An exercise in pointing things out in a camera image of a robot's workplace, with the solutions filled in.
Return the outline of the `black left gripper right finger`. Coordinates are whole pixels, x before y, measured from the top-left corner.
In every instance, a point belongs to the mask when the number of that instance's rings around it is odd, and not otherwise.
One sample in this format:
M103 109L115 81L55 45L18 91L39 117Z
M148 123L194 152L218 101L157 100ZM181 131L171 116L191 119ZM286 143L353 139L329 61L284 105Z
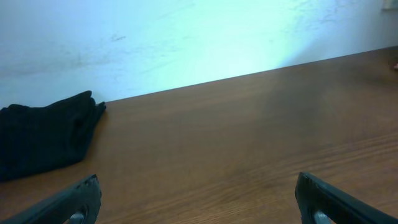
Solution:
M304 224L397 224L392 217L308 172L298 175L295 198Z

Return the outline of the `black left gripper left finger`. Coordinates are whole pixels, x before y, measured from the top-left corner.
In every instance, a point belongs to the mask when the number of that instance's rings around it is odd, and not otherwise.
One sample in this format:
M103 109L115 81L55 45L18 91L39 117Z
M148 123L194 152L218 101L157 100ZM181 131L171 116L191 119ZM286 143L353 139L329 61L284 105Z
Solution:
M1 224L94 224L101 207L97 175L89 175L72 186L42 200Z

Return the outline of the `black shorts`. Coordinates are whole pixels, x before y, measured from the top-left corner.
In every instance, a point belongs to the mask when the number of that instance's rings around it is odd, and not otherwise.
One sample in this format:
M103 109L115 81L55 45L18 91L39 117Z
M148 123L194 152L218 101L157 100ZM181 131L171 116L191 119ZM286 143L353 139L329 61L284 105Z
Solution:
M1 182L61 169L82 161L105 112L91 91L44 107L1 109Z

